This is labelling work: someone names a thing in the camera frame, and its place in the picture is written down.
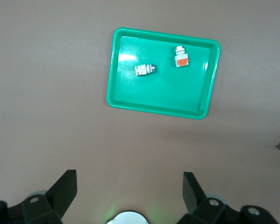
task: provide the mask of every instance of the screw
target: screw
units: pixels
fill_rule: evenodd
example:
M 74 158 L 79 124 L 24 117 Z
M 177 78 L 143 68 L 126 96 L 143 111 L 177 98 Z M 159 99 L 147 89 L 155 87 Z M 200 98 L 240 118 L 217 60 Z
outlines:
M 150 72 L 155 72 L 155 66 L 154 66 L 154 64 L 150 64 L 150 65 L 149 65 L 149 70 L 150 70 Z
M 256 208 L 248 208 L 248 211 L 252 214 L 252 215 L 256 215 L 256 216 L 259 216 L 260 215 L 260 212 L 256 209 Z
M 181 46 L 177 46 L 175 48 L 175 52 L 182 51 L 182 50 L 185 50 L 185 48 L 182 45 Z
M 38 197 L 34 197 L 30 200 L 30 203 L 35 203 L 38 202 Z
M 219 205 L 219 202 L 218 202 L 217 200 L 215 200 L 215 199 L 210 199 L 210 204 L 211 204 L 212 206 L 218 206 L 218 205 Z

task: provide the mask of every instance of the gray floor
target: gray floor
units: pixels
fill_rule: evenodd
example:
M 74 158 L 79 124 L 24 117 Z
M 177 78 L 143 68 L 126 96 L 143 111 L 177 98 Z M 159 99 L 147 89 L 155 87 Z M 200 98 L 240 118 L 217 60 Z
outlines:
M 208 116 L 108 106 L 118 27 L 217 40 Z M 0 200 L 15 205 L 77 169 L 65 224 L 137 210 L 154 224 L 186 212 L 182 174 L 239 210 L 280 222 L 280 0 L 0 1 Z

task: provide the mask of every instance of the white connector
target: white connector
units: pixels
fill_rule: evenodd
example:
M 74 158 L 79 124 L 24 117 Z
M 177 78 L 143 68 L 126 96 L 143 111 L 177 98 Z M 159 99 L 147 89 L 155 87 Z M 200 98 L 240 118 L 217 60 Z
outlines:
M 155 72 L 154 64 L 142 64 L 135 66 L 136 76 L 143 76 Z
M 174 59 L 177 67 L 182 67 L 189 64 L 188 54 L 185 53 L 185 48 L 182 45 L 175 48 L 175 53 L 176 56 Z

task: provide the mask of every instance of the white plastic part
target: white plastic part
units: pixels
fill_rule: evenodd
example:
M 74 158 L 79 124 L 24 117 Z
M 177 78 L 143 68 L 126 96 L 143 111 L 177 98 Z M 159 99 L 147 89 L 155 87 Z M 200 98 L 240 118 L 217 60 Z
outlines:
M 175 48 L 175 53 L 176 53 L 176 56 L 174 57 L 174 59 L 175 59 L 176 67 L 182 67 L 182 66 L 186 66 L 186 65 L 189 64 L 188 54 L 185 53 L 185 48 L 182 45 L 181 46 L 177 46 Z M 185 64 L 180 65 L 179 61 L 183 60 L 183 59 L 186 59 L 187 62 Z
M 113 220 L 107 224 L 148 224 L 147 220 L 137 212 L 125 211 L 119 213 Z
M 137 76 L 143 76 L 155 72 L 154 64 L 142 64 L 135 66 L 135 73 Z

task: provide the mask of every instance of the green tray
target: green tray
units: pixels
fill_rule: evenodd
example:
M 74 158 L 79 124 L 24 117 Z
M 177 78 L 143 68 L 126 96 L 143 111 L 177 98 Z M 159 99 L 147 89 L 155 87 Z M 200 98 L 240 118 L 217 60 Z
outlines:
M 183 45 L 189 65 L 175 66 Z M 214 40 L 119 28 L 114 32 L 107 102 L 110 106 L 192 119 L 208 112 L 220 45 Z M 154 64 L 136 76 L 134 67 Z

